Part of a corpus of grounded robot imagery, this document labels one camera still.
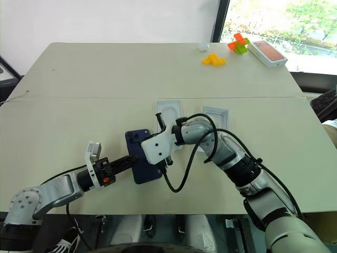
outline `window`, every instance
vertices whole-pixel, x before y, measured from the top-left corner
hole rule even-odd
[[[337,0],[230,0],[220,42],[267,40],[293,72],[337,75]]]

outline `building block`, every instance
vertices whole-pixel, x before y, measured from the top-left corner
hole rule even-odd
[[[237,54],[246,53],[248,50],[245,45],[248,45],[250,43],[249,39],[243,38],[240,33],[234,34],[234,38],[236,39],[236,41],[227,44],[229,49],[235,51]]]
[[[226,64],[227,61],[224,58],[219,58],[216,54],[210,54],[202,63],[205,65],[212,64],[213,67],[217,67]]]

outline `yellow toy block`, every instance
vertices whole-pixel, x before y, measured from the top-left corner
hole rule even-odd
[[[210,54],[202,63],[205,65],[212,64],[212,66],[217,67],[226,64],[227,61],[224,58],[219,58],[216,54]]]

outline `white wall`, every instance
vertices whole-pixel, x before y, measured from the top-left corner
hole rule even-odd
[[[219,0],[0,0],[0,54],[25,74],[52,42],[210,41]]]

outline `black cord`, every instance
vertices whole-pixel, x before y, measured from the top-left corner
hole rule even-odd
[[[297,204],[295,198],[293,197],[293,195],[291,194],[290,190],[287,188],[287,186],[285,186],[285,184],[272,172],[270,171],[266,166],[264,166],[261,162],[262,162],[262,159],[261,158],[258,158],[256,159],[253,154],[250,152],[250,150],[247,148],[247,146],[239,139],[239,137],[237,137],[234,133],[232,133],[231,131],[228,131],[226,129],[216,129],[217,132],[225,132],[227,134],[229,134],[230,136],[232,136],[240,145],[241,147],[245,150],[245,152],[247,153],[247,155],[254,161],[256,162],[262,169],[264,169],[267,173],[270,174],[271,177],[273,177],[275,179],[275,181],[277,183],[280,184],[280,186],[284,189],[284,191],[287,193],[287,195],[289,196],[292,204],[294,205],[294,208],[299,216],[299,218],[301,220],[304,220],[304,217],[303,217],[303,214],[300,210],[300,207],[299,205]],[[180,186],[177,188],[177,189],[174,189],[166,172],[164,172],[164,178],[165,178],[165,181],[168,185],[168,187],[173,191],[173,192],[179,192],[183,189],[185,183],[186,183],[186,180],[187,180],[187,177],[189,175],[189,171],[190,171],[190,168],[191,168],[191,165],[192,165],[192,162],[193,162],[193,159],[194,159],[194,155],[196,153],[196,150],[197,148],[199,147],[199,145],[201,144],[202,140],[210,133],[212,133],[213,131],[208,131],[206,132],[205,134],[203,134],[201,136],[201,138],[198,140],[198,142],[196,143],[196,145],[194,146],[193,150],[192,150],[192,153],[191,153],[191,156],[190,156],[190,159],[189,159],[189,162],[187,164],[187,167],[186,167],[186,170],[185,170],[185,175],[184,175],[184,178],[180,184]]]
[[[88,250],[92,250],[92,248],[89,246],[89,244],[86,242],[86,240],[84,239],[83,235],[81,234],[81,231],[80,229],[78,228],[76,222],[75,222],[75,219],[71,217],[70,215],[70,212],[69,212],[69,203],[66,205],[66,208],[65,208],[66,212],[67,212],[67,216],[68,216],[68,219],[70,220],[70,222],[73,224],[73,226],[75,227],[77,233],[78,233],[78,236],[80,237],[81,241],[84,243],[84,245],[88,248]]]
[[[57,174],[57,175],[55,175],[55,176],[52,176],[51,178],[47,179],[47,180],[44,181],[42,184],[44,184],[44,183],[46,183],[46,182],[48,182],[48,181],[51,181],[52,179],[57,178],[57,177],[59,177],[59,176],[65,174],[65,173],[69,173],[69,172],[72,172],[72,171],[74,171],[74,170],[79,170],[79,169],[82,169],[82,168],[84,168],[84,167],[86,167],[86,165],[82,165],[82,166],[76,167],[76,168],[74,168],[74,169],[70,169],[70,170],[63,171],[63,172],[61,172],[61,173],[59,173],[59,174]]]
[[[213,146],[212,153],[211,153],[210,156],[204,161],[204,163],[208,163],[208,162],[210,162],[210,161],[212,160],[212,158],[213,158],[213,156],[215,155],[216,150],[217,150],[217,139],[218,139],[218,138],[217,138],[216,126],[215,126],[213,120],[211,119],[211,117],[209,117],[207,114],[204,114],[204,113],[196,113],[196,114],[194,114],[194,115],[192,115],[192,116],[189,116],[189,117],[187,118],[187,120],[190,120],[190,119],[192,119],[192,118],[199,117],[199,116],[208,119],[208,121],[209,121],[210,124],[212,125],[212,129],[213,129],[212,132],[214,133],[214,146]]]

